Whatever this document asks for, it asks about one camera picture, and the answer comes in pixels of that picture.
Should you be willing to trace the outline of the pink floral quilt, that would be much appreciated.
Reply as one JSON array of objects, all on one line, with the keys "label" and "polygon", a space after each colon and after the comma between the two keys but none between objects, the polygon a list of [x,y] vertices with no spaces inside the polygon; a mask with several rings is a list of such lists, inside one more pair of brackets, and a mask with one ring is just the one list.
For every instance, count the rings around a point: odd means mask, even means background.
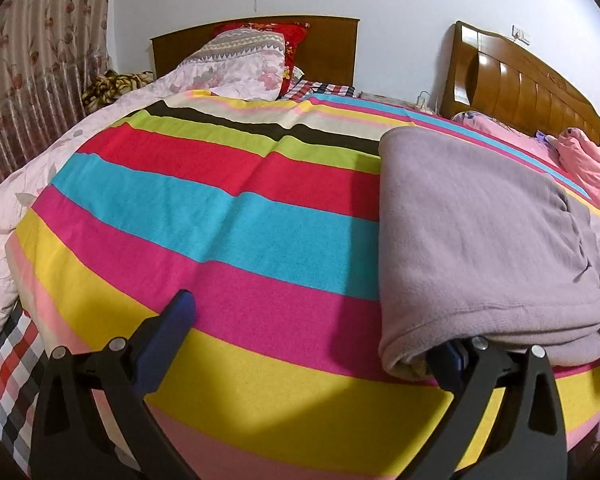
[{"label": "pink floral quilt", "polygon": [[44,188],[80,168],[83,156],[78,149],[86,141],[119,119],[187,90],[209,90],[245,101],[274,101],[282,90],[286,46],[279,32],[236,28],[202,47],[188,48],[187,53],[170,73],[87,116],[0,184],[0,333],[17,296],[6,242]]}]

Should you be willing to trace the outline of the red embroidered pillow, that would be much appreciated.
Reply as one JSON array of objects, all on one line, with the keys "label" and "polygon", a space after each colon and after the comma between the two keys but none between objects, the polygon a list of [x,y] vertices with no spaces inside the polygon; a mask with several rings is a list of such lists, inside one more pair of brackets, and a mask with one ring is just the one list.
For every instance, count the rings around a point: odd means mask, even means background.
[{"label": "red embroidered pillow", "polygon": [[228,32],[229,30],[238,28],[250,28],[258,30],[259,32],[276,32],[281,34],[285,41],[285,68],[283,73],[282,88],[280,88],[279,97],[284,96],[291,85],[297,81],[294,76],[296,70],[296,63],[294,57],[296,56],[298,47],[306,37],[309,35],[311,25],[309,23],[300,22],[258,22],[258,21],[234,21],[225,22],[221,25],[216,25],[213,29],[213,36],[218,36],[222,32]]}]

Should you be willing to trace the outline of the multicolour striped bed blanket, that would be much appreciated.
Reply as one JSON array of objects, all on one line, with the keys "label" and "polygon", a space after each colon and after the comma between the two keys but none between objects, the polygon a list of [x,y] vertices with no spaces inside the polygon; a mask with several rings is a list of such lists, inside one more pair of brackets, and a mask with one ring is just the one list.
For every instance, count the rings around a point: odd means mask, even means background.
[{"label": "multicolour striped bed blanket", "polygon": [[[381,364],[382,136],[419,127],[552,177],[516,145],[404,108],[186,91],[86,141],[9,237],[46,347],[98,350],[181,289],[196,318],[151,414],[206,479],[393,479],[451,397]],[[556,366],[569,441],[600,417],[600,359]]]}]

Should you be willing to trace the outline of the dark brown wooden headboard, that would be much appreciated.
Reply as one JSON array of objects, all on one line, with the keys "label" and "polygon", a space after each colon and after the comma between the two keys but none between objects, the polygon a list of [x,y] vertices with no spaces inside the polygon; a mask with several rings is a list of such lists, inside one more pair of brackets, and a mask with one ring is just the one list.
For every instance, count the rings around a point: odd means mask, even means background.
[{"label": "dark brown wooden headboard", "polygon": [[[352,86],[354,81],[358,18],[329,15],[274,15],[235,18],[237,23],[302,23],[308,36],[299,44],[294,60],[310,81]],[[213,37],[215,29],[228,21],[215,22],[168,32],[151,39],[152,59],[157,78],[170,73],[189,55]]]}]

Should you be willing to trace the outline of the brown yellow patterned blanket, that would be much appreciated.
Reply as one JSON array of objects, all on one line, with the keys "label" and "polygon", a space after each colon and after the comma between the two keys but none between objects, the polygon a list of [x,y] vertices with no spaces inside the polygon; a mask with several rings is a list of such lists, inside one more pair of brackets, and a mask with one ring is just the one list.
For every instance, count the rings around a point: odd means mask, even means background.
[{"label": "brown yellow patterned blanket", "polygon": [[120,99],[127,93],[151,84],[154,73],[145,70],[140,73],[119,74],[115,70],[97,76],[82,93],[81,100],[87,114],[92,114]]}]

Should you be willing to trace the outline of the white wall socket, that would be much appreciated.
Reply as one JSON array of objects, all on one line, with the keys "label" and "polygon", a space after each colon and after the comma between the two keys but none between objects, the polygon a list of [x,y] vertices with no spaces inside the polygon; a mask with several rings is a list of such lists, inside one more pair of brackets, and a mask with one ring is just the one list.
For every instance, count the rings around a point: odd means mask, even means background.
[{"label": "white wall socket", "polygon": [[530,44],[530,40],[528,39],[526,33],[516,25],[512,26],[512,38],[513,40],[518,41],[525,46]]}]

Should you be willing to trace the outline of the pink bed sheet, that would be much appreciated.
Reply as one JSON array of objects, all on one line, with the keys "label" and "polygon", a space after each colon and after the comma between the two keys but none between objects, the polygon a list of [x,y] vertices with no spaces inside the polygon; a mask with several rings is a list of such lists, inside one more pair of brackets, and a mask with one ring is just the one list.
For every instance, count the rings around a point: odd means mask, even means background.
[{"label": "pink bed sheet", "polygon": [[481,133],[493,136],[509,144],[516,145],[526,152],[536,156],[544,162],[562,169],[557,151],[547,142],[543,133],[539,136],[528,136],[515,128],[503,124],[499,120],[488,115],[476,112],[475,110],[466,110],[452,117],[452,122],[461,126],[473,128]]}]

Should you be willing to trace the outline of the pink padded jacket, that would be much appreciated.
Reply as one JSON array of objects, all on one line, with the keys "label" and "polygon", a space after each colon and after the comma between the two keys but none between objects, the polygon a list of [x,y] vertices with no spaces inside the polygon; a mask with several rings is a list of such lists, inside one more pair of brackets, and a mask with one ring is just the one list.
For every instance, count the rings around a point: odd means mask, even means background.
[{"label": "pink padded jacket", "polygon": [[600,210],[600,148],[579,128],[568,128],[550,143],[559,162]]}]

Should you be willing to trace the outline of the floral pleated curtain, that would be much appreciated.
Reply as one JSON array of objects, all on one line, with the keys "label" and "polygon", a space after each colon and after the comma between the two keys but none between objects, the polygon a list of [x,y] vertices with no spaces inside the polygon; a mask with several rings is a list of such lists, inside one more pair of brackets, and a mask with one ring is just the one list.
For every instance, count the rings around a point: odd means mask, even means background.
[{"label": "floral pleated curtain", "polygon": [[108,0],[0,4],[0,184],[86,115],[81,96],[110,65]]}]

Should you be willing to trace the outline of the white power strip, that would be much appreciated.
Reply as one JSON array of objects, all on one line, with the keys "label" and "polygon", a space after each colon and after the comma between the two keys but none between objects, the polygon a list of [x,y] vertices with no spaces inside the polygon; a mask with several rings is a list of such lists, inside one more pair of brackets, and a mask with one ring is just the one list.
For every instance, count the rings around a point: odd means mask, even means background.
[{"label": "white power strip", "polygon": [[429,106],[430,93],[422,90],[419,92],[415,106],[418,110],[425,113],[432,113],[434,110]]}]

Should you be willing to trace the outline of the red plaid bed sheet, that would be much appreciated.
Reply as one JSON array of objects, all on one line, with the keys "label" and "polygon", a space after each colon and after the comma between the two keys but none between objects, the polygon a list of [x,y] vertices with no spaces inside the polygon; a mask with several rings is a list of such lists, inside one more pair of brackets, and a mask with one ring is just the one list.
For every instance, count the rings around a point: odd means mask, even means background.
[{"label": "red plaid bed sheet", "polygon": [[35,402],[46,362],[38,329],[15,301],[0,333],[0,479],[30,477]]}]

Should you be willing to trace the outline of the glossy carved wooden headboard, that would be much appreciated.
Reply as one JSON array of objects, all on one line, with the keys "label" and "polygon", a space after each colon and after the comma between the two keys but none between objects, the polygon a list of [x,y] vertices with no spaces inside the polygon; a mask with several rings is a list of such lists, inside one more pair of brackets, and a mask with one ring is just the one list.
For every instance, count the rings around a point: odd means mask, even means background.
[{"label": "glossy carved wooden headboard", "polygon": [[512,40],[458,21],[439,113],[466,110],[528,136],[576,127],[600,146],[600,115],[567,79]]}]

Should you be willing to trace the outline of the lilac fleece pants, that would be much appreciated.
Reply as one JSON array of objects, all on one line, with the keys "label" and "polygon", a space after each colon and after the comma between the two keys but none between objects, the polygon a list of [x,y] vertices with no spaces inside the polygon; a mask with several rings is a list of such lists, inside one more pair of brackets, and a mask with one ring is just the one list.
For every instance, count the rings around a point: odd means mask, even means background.
[{"label": "lilac fleece pants", "polygon": [[542,346],[555,366],[600,359],[600,216],[547,174],[419,127],[385,133],[379,356],[400,378],[481,336]]}]

